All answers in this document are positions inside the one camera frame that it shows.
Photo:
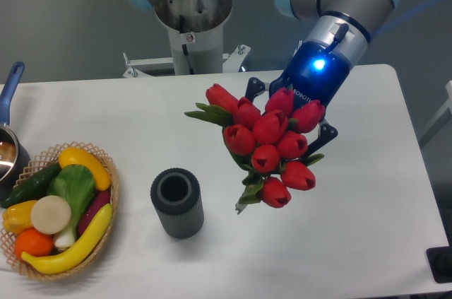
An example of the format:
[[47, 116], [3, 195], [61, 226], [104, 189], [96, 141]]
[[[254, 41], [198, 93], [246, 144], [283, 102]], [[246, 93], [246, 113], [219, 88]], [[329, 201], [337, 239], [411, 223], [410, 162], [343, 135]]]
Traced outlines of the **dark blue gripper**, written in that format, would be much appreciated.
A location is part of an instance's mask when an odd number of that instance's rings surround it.
[[[350, 73], [346, 61], [336, 54], [325, 54], [324, 48], [315, 42], [305, 42], [293, 56], [282, 74], [269, 85], [269, 95], [282, 87], [292, 86], [294, 106], [302, 107], [312, 100], [327, 106]], [[266, 83], [251, 77], [244, 97], [254, 100], [266, 91]], [[319, 123], [317, 139], [311, 142], [306, 156], [311, 156], [338, 136], [338, 130], [326, 119]]]

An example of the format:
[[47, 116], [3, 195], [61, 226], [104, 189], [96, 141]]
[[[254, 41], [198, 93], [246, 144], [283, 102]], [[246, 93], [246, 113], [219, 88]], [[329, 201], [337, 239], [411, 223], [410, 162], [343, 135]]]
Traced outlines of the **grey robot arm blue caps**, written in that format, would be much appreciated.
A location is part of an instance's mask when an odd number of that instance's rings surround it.
[[[223, 57], [223, 27], [232, 0], [129, 1], [139, 10], [154, 11], [166, 27], [175, 74], [222, 73], [240, 67], [237, 57]], [[292, 86], [295, 107], [312, 100], [328, 105], [399, 1], [274, 0], [281, 14], [316, 23], [277, 79], [268, 84], [249, 81], [247, 98]]]

